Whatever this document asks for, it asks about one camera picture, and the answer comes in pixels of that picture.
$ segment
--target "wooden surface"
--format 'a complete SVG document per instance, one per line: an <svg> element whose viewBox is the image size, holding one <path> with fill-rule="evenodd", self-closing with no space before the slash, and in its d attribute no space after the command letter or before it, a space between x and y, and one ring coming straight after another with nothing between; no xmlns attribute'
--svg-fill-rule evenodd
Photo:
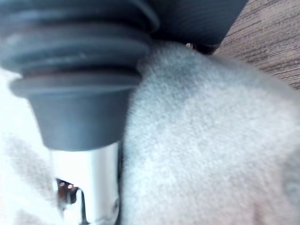
<svg viewBox="0 0 300 225"><path fill-rule="evenodd" d="M249 0L216 54L300 89L300 0Z"/></svg>

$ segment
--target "white fabric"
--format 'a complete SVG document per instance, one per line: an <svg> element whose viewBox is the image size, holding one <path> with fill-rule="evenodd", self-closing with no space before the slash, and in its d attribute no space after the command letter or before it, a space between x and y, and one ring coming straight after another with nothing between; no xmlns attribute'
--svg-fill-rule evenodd
<svg viewBox="0 0 300 225"><path fill-rule="evenodd" d="M299 94L248 65L159 44L139 65L124 141L123 225L300 223ZM61 224L25 100L0 76L0 224Z"/></svg>

